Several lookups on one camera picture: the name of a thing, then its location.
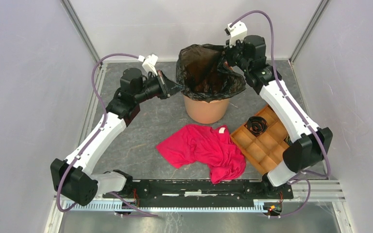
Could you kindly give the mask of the orange trash bin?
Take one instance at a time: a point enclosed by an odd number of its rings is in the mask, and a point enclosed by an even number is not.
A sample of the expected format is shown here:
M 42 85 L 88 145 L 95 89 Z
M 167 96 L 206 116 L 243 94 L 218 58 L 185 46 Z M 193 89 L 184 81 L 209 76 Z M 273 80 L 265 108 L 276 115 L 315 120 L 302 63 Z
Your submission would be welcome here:
M 183 97 L 187 114 L 201 124 L 212 124 L 222 119 L 230 103 L 230 99 L 206 102 Z

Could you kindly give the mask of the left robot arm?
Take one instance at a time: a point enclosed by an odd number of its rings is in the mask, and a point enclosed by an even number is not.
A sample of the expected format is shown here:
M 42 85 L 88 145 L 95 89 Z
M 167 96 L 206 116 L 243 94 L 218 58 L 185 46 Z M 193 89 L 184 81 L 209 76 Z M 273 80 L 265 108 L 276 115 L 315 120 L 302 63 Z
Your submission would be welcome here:
M 110 146 L 140 112 L 140 104 L 154 97 L 161 100 L 170 98 L 183 87 L 168 79 L 158 70 L 143 75 L 138 68 L 124 70 L 120 87 L 103 111 L 97 126 L 88 137 L 64 160 L 55 159 L 50 166 L 52 182 L 56 191 L 58 209 L 64 196 L 74 204 L 88 205 L 97 195 L 116 192 L 127 198 L 133 192 L 133 184 L 128 175 L 119 171 L 94 175 L 93 169 Z

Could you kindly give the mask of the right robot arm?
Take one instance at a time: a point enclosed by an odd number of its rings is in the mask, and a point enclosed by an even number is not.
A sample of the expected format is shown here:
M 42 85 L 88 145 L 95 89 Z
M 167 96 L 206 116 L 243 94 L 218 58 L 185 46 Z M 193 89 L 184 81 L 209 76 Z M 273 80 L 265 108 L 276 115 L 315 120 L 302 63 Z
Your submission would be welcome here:
M 292 183 L 300 173 L 320 161 L 328 162 L 327 153 L 333 134 L 314 122 L 289 93 L 276 70 L 266 61 L 265 39 L 258 35 L 231 36 L 225 54 L 228 65 L 243 71 L 246 83 L 272 108 L 287 130 L 292 144 L 283 153 L 283 161 L 267 172 L 261 192 L 274 198 L 281 185 Z

